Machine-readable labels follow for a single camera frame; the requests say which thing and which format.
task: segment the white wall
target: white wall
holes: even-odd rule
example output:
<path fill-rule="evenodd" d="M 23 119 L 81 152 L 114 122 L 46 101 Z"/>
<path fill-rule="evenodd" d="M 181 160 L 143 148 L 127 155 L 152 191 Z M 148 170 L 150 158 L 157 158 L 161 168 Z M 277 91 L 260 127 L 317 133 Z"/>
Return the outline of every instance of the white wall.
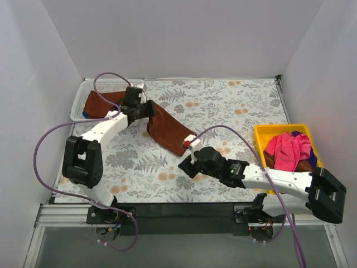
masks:
<path fill-rule="evenodd" d="M 323 0 L 42 0 L 83 78 L 282 74 Z"/>
<path fill-rule="evenodd" d="M 40 201 L 32 154 L 51 126 L 69 120 L 81 77 L 40 0 L 0 1 L 0 267 L 20 267 Z M 40 173 L 53 184 L 68 129 L 45 142 Z"/>
<path fill-rule="evenodd" d="M 337 231 L 357 267 L 357 3 L 325 0 L 283 75 L 292 122 L 308 124 L 324 165 L 347 187 Z"/>

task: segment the white plastic basket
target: white plastic basket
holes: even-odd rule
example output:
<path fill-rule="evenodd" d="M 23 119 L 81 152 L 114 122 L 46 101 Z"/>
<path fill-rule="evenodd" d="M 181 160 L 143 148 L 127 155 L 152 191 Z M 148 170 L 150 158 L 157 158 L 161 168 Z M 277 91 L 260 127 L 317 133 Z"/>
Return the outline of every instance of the white plastic basket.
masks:
<path fill-rule="evenodd" d="M 72 109 L 71 109 L 71 119 L 73 121 L 84 121 L 88 120 L 83 116 L 83 109 L 85 102 L 88 99 L 89 93 L 94 90 L 93 80 L 88 79 L 83 81 L 77 91 L 76 97 L 74 98 Z M 138 84 L 144 83 L 144 80 L 139 79 L 129 79 L 129 82 L 135 87 Z M 98 79 L 97 80 L 97 90 L 101 93 L 125 91 L 128 84 L 121 79 Z"/>

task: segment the yellow bin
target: yellow bin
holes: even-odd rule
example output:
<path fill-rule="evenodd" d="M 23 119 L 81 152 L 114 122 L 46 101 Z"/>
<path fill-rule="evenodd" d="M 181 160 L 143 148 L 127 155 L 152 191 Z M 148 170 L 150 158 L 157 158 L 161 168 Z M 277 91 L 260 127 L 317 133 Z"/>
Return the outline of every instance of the yellow bin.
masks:
<path fill-rule="evenodd" d="M 322 167 L 319 154 L 317 153 L 315 144 L 313 144 L 311 134 L 304 124 L 289 124 L 289 125 L 257 125 L 254 128 L 255 144 L 259 151 L 260 159 L 263 165 L 267 167 L 266 160 L 263 155 L 263 151 L 266 149 L 268 142 L 276 135 L 280 135 L 284 132 L 293 132 L 294 130 L 306 134 L 311 141 L 311 146 L 314 154 L 317 157 L 317 166 Z"/>

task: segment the brown towel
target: brown towel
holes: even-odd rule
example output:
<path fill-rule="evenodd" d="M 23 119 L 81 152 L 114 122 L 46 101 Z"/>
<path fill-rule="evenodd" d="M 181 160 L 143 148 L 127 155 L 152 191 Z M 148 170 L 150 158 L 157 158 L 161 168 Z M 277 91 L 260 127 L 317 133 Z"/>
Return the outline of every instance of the brown towel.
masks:
<path fill-rule="evenodd" d="M 275 165 L 274 156 L 268 154 L 265 151 L 263 153 L 264 153 L 264 158 L 266 160 L 267 166 L 269 168 L 273 169 L 274 165 Z M 304 172 L 304 171 L 313 172 L 313 168 L 312 168 L 312 166 L 309 164 L 309 162 L 307 160 L 300 160 L 297 163 L 295 172 Z"/>
<path fill-rule="evenodd" d="M 125 97 L 125 91 L 102 93 L 102 96 L 111 102 L 116 102 Z M 84 112 L 88 118 L 103 118 L 107 115 L 112 105 L 98 97 L 95 91 L 91 91 L 84 106 Z M 147 132 L 162 147 L 178 156 L 182 156 L 185 149 L 182 147 L 184 139 L 193 131 L 174 119 L 161 106 L 155 103 L 156 115 L 149 119 Z"/>

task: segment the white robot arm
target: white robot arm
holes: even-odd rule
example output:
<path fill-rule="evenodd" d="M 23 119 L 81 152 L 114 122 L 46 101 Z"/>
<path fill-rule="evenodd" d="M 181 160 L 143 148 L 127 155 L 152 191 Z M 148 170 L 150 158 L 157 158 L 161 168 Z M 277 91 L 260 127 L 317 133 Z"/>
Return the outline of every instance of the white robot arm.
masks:
<path fill-rule="evenodd" d="M 203 147 L 200 140 L 190 135 L 184 146 L 191 150 L 180 165 L 189 177 L 197 173 L 210 175 L 229 187 L 272 190 L 266 173 L 282 195 L 291 214 L 313 214 L 330 223 L 341 223 L 344 211 L 346 188 L 328 170 L 317 167 L 310 172 L 287 172 L 275 169 L 263 171 L 259 166 L 246 161 L 226 159 L 212 147 Z M 251 220 L 273 218 L 284 211 L 276 195 L 258 194 L 252 208 L 247 209 Z"/>
<path fill-rule="evenodd" d="M 106 115 L 108 120 L 98 123 L 80 137 L 67 139 L 63 176 L 101 204 L 111 206 L 116 203 L 115 197 L 100 181 L 103 175 L 102 147 L 135 120 L 155 115 L 154 104 L 147 100 L 144 87 L 145 84 L 140 84 L 127 88 L 121 114 L 113 117 L 118 111 L 109 111 Z"/>

